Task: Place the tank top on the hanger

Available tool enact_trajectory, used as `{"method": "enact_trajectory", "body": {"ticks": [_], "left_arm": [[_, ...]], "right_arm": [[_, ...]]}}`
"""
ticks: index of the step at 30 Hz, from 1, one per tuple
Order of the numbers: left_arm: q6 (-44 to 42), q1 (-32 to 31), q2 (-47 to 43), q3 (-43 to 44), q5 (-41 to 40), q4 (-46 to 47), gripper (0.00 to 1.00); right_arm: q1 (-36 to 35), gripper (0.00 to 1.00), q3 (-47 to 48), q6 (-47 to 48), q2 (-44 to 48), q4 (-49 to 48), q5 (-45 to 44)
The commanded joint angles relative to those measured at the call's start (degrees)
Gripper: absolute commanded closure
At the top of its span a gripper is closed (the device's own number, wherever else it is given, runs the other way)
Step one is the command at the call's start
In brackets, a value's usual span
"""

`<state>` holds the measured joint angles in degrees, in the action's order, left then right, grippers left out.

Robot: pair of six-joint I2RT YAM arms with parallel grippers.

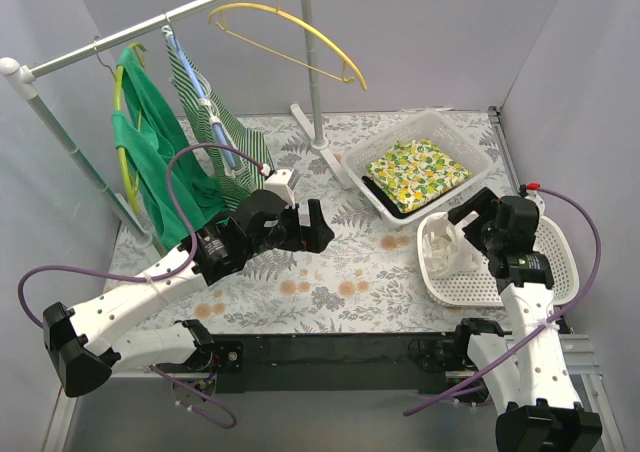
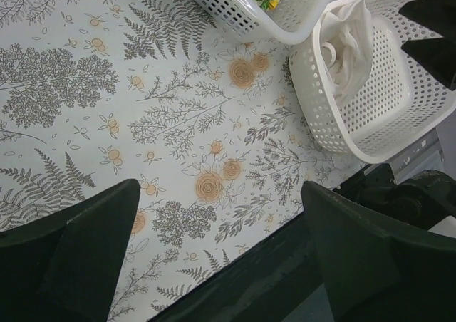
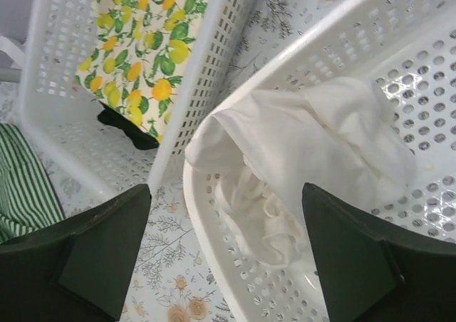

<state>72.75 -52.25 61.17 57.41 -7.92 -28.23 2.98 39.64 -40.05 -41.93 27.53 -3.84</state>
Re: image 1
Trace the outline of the yellow plastic hanger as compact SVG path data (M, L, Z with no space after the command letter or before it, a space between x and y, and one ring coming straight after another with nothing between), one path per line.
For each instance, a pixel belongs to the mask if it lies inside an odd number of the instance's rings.
M230 37L320 77L369 89L358 64L313 20L311 0L294 11L285 0L238 0L215 7L207 23Z

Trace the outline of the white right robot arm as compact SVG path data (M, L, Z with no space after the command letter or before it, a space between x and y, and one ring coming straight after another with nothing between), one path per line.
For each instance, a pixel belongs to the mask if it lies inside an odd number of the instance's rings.
M507 344L497 329L473 323L452 345L454 361L482 373L498 416L500 451L591 451L601 438L600 416L585 410L571 381L554 318L554 278L534 244L537 205L520 196L496 196L484 187L448 213L465 239L488 261L512 321Z

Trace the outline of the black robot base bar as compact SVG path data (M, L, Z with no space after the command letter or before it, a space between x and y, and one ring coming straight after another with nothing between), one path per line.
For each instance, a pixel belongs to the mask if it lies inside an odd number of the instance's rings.
M216 336L203 369L220 393L437 394L476 372L453 332Z

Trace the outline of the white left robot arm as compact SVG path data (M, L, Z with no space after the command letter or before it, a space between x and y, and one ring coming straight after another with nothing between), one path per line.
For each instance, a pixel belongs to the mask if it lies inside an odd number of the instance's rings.
M253 257L279 249L323 252L335 234L321 203L299 214L273 192L259 190L231 214L221 214L187 237L159 262L86 302L56 302L43 312L44 345L69 397L88 394L116 371L156 364L205 370L215 358L213 339L195 320L141 332L138 325L171 302L243 270Z

